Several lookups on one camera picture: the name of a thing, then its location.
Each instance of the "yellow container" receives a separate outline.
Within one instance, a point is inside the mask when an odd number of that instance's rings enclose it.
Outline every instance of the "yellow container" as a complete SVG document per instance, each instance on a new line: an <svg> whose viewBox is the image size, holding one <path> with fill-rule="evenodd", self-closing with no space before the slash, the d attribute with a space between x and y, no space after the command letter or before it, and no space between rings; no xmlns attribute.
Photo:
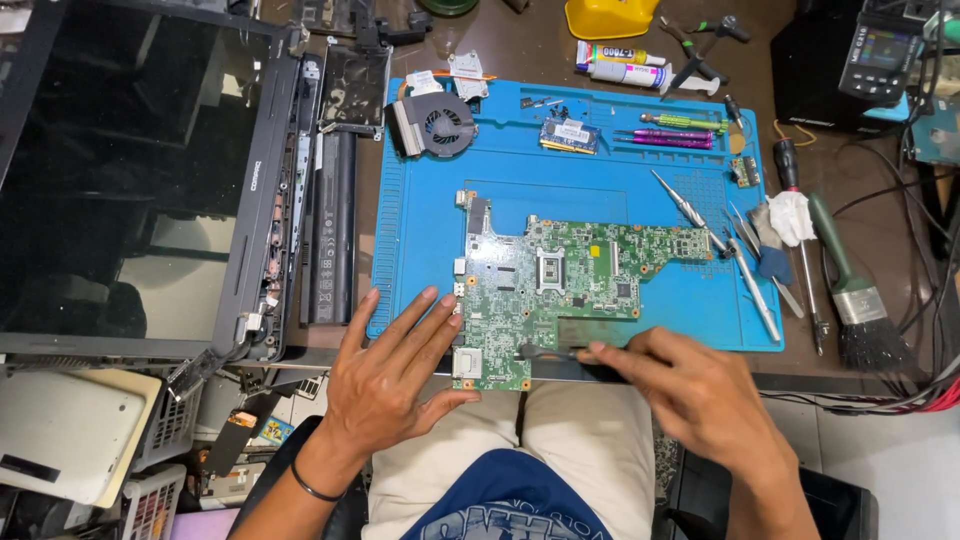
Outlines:
<svg viewBox="0 0 960 540"><path fill-rule="evenodd" d="M580 39L646 34L660 0L567 0L566 25Z"/></svg>

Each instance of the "blue t-shirt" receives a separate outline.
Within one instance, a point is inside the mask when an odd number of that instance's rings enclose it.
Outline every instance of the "blue t-shirt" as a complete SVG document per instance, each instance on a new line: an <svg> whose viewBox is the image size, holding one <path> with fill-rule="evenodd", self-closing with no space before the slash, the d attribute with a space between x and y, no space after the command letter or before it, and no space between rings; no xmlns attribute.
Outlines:
<svg viewBox="0 0 960 540"><path fill-rule="evenodd" d="M400 540L611 540L593 510L543 462L481 455Z"/></svg>

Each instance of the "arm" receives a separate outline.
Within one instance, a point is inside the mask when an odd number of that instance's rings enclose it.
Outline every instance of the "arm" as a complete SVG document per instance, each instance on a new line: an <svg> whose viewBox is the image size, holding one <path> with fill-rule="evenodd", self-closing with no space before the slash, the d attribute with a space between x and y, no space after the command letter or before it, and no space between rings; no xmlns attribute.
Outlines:
<svg viewBox="0 0 960 540"><path fill-rule="evenodd" d="M591 343L599 360L636 386L663 431L733 476L728 540L818 540L799 461L767 414L743 356L654 328L626 350Z"/></svg>
<svg viewBox="0 0 960 540"><path fill-rule="evenodd" d="M460 330L461 316L451 315L453 295L434 305L437 294L436 287L424 289L366 350L360 345L377 290L360 302L330 370L327 413L294 462L314 491L340 496L374 452L429 432L458 405L480 401L479 392L452 388L418 401ZM335 504L309 494L288 470L230 540L314 540Z"/></svg>

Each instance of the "screen display of device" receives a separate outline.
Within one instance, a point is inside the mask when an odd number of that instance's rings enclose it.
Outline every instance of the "screen display of device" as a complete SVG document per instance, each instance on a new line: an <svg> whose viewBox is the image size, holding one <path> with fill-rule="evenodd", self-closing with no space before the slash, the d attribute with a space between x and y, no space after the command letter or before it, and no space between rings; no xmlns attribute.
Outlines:
<svg viewBox="0 0 960 540"><path fill-rule="evenodd" d="M269 50L70 3L0 187L0 331L212 337Z"/></svg>
<svg viewBox="0 0 960 540"><path fill-rule="evenodd" d="M860 65L898 71L906 58L910 36L881 30L868 32L860 53Z"/></svg>

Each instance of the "black bristle brush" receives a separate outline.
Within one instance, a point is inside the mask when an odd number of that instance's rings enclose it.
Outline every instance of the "black bristle brush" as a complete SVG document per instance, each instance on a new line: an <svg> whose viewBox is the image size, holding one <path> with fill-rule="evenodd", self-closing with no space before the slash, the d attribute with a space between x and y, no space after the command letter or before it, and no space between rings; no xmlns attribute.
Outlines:
<svg viewBox="0 0 960 540"><path fill-rule="evenodd" d="M807 207L820 241L827 246L839 274L830 293L843 325L840 357L845 366L871 373L901 371L915 366L917 359L900 337L897 325L887 316L876 287L853 272L827 204L812 193Z"/></svg>

